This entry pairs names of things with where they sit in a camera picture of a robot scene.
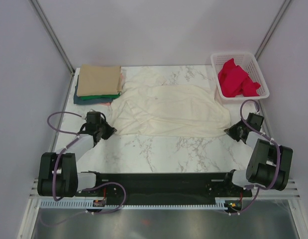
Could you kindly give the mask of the cream white t shirt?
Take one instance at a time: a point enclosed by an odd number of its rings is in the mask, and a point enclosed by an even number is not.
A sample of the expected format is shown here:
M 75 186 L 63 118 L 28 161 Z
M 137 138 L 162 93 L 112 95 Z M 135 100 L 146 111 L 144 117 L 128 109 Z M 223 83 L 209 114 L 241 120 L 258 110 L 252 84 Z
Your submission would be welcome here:
M 111 103 L 109 123 L 120 135 L 219 137 L 230 126 L 229 110 L 215 91 L 197 85 L 167 85 L 145 67 L 127 80 Z

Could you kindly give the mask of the white plastic laundry basket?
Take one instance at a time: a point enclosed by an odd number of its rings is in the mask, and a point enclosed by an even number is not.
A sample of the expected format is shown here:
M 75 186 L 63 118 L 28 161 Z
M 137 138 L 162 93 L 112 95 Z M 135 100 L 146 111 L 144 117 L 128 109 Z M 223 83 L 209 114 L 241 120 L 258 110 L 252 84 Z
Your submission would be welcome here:
M 259 94 L 259 96 L 244 97 L 243 95 L 238 95 L 234 98 L 228 98 L 223 95 L 220 87 L 220 82 L 218 79 L 218 74 L 223 68 L 223 65 L 230 59 L 233 59 L 234 63 L 240 66 L 249 75 L 249 77 L 254 83 L 260 84 L 260 88 L 257 89 L 257 93 Z M 213 74 L 215 76 L 215 82 L 217 84 L 217 89 L 219 92 L 219 98 L 222 103 L 224 104 L 233 104 L 236 102 L 242 103 L 243 101 L 246 100 L 260 100 L 269 97 L 270 95 L 269 89 L 267 87 L 263 74 L 260 70 L 258 62 L 252 53 L 246 51 L 219 52 L 211 54 L 210 60 L 211 60 Z

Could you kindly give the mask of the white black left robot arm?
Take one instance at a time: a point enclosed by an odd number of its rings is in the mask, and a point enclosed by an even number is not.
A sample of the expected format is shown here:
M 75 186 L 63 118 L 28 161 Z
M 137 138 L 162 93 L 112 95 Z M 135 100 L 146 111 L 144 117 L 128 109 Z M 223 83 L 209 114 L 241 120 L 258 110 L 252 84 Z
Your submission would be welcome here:
M 97 179 L 96 172 L 77 170 L 77 162 L 101 140 L 109 139 L 116 129 L 108 124 L 101 112 L 91 111 L 86 115 L 85 123 L 75 137 L 65 147 L 56 152 L 42 154 L 37 193 L 40 196 L 53 197 L 59 201 L 73 197 L 79 191 L 87 190 L 93 196 L 103 192 L 104 184 Z

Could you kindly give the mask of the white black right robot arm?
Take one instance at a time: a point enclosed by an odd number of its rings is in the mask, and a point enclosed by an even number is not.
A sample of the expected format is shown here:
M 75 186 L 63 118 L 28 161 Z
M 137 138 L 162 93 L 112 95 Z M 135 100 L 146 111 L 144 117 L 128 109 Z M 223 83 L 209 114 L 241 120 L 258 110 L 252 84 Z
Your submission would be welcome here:
M 232 139 L 253 149 L 247 168 L 232 170 L 231 179 L 223 182 L 223 192 L 228 196 L 234 196 L 240 187 L 282 191 L 288 184 L 293 150 L 260 132 L 263 121 L 263 116 L 250 113 L 247 120 L 224 130 Z

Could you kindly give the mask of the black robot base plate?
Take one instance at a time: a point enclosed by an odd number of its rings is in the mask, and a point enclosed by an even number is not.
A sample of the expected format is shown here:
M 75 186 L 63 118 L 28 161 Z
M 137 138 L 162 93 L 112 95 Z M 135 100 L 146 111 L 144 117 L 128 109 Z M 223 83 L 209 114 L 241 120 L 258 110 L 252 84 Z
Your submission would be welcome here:
M 214 205 L 216 198 L 250 198 L 235 186 L 230 172 L 220 173 L 97 173 L 97 186 L 79 196 L 105 196 L 114 206 Z

